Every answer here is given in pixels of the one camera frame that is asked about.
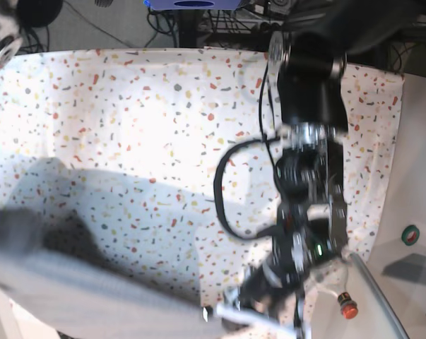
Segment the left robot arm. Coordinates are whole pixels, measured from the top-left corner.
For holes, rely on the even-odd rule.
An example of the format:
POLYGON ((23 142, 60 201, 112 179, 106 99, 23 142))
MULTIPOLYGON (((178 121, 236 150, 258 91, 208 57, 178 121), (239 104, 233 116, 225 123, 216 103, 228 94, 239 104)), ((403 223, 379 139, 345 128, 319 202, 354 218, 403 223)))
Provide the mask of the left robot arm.
POLYGON ((326 269, 347 271, 347 204, 343 146, 348 118, 341 95, 347 57, 360 54, 426 13, 426 1, 335 1, 323 17, 294 32, 276 31, 268 48, 262 93, 280 100, 281 125, 266 147, 282 150, 271 161, 280 194, 276 222, 255 237, 270 237, 270 254, 224 300, 205 307, 229 332, 250 326, 309 338, 303 317, 305 283, 326 269))

